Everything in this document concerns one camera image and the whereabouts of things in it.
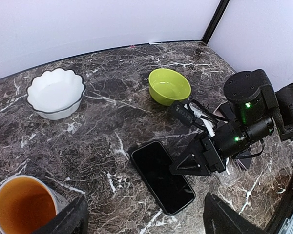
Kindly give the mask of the black smartphone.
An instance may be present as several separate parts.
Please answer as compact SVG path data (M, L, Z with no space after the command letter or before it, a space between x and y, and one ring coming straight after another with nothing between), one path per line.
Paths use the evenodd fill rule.
M159 141L135 149L131 162L166 215L175 215L195 200L196 194L182 175L173 175L171 156Z

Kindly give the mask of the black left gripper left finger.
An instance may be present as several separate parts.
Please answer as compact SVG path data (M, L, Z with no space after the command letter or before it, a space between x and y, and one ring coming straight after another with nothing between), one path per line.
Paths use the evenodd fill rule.
M84 196L74 199L46 225L33 234L78 234L88 232L88 205Z

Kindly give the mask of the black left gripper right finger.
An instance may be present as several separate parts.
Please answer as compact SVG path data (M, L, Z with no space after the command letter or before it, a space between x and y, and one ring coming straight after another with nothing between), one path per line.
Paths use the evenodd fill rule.
M217 195L207 193L203 212L207 234L264 234L265 231L248 222Z

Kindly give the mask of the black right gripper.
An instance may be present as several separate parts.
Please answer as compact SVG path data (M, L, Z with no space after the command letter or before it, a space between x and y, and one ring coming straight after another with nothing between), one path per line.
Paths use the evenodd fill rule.
M232 75L224 85L227 102L237 120L245 127L250 144L263 142L274 131L273 119L280 111L272 84L262 69L242 71ZM251 154L251 158L260 153ZM210 176L223 172L226 159L219 156L213 137L204 134L194 138L170 165L173 175Z

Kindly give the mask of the clear magsafe phone case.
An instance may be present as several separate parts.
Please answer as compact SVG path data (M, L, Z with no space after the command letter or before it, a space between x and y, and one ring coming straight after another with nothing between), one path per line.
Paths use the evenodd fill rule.
M222 186L228 187L241 178L242 171L233 159L226 159L226 169L223 172L216 172Z

